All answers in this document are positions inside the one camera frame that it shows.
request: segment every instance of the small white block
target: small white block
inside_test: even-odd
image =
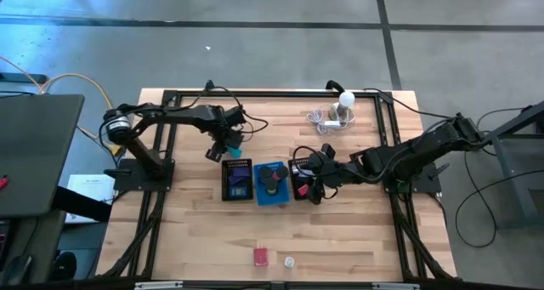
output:
[[[286,268],[292,269],[292,267],[295,266],[295,259],[292,257],[286,257],[285,266]]]

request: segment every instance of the gray floor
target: gray floor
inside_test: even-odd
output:
[[[390,23],[442,25],[544,25],[541,0],[385,0]],[[248,22],[379,23],[376,0],[2,0],[2,17],[112,18]],[[477,118],[487,111],[526,106],[544,99],[542,32],[393,31],[394,52],[403,89],[416,90],[420,108]],[[79,72],[101,83],[111,99],[135,103],[145,87],[200,87],[211,78],[230,88],[323,88],[328,79],[346,88],[391,89],[382,32],[379,30],[153,28],[0,25],[2,56],[28,71],[50,77]],[[12,71],[0,63],[0,71]],[[0,85],[2,88],[22,88]],[[57,82],[53,93],[83,93],[81,124],[97,128],[105,108],[101,96],[77,79]],[[493,128],[513,113],[489,117]],[[432,118],[423,118],[428,126]],[[469,154],[481,186],[500,179],[498,164]],[[441,175],[449,225],[456,207],[473,188],[452,153]],[[78,134],[63,173],[100,173],[111,167],[103,151]],[[504,186],[486,195],[499,220],[507,212]],[[491,235],[490,217],[473,199],[464,208],[461,232],[472,242]],[[75,236],[76,230],[70,230]],[[461,242],[453,227],[450,243],[460,277],[526,287],[544,287],[544,232],[499,232],[490,247]],[[64,249],[96,250],[96,242]]]

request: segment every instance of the wooden table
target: wooden table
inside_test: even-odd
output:
[[[139,103],[160,104],[163,90],[142,89]],[[417,108],[412,91],[396,91],[394,97]],[[183,105],[193,99],[184,98]],[[318,135],[306,115],[321,104],[334,102],[316,98],[241,98],[248,114],[270,123],[243,144],[242,158],[251,158],[254,165],[274,161],[286,164],[299,145],[319,149],[321,144],[330,143],[337,151],[337,159],[347,161],[349,153],[380,145],[374,105],[365,99],[355,101],[356,119],[349,128],[328,136]],[[235,102],[231,98],[205,98],[199,104],[228,109]],[[388,119],[387,110],[383,110]],[[418,114],[399,104],[395,104],[395,110],[403,141],[422,133]],[[390,132],[388,121],[385,122]],[[151,148],[154,136],[155,129],[148,128],[141,139]],[[211,144],[210,138],[197,129],[178,127],[173,153],[174,184],[162,215],[153,279],[402,280],[390,202],[381,185],[345,185],[335,198],[324,200],[319,206],[293,199],[282,207],[258,207],[255,199],[222,202],[221,164],[204,157]],[[108,270],[132,241],[141,198],[142,193],[129,192],[113,205],[97,272]],[[441,265],[455,275],[439,206],[426,195],[414,195],[414,204],[422,241]],[[140,270],[145,263],[146,244]],[[268,248],[268,267],[253,265],[255,247]],[[412,272],[416,272],[411,244],[407,249]],[[295,259],[293,269],[283,265],[287,256]]]

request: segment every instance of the blue container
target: blue container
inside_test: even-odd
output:
[[[255,182],[255,195],[257,196],[257,204],[259,206],[280,205],[290,201],[289,186],[287,185],[287,179],[289,179],[289,177],[286,177],[278,182],[278,192],[273,196],[266,193],[266,188],[258,177],[258,170],[261,167],[271,168],[272,171],[275,172],[275,170],[283,165],[283,162],[269,162],[253,166],[253,174],[255,174],[253,177]]]

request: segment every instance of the small red block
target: small red block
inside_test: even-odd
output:
[[[255,266],[269,265],[269,250],[266,247],[254,248],[253,263]]]

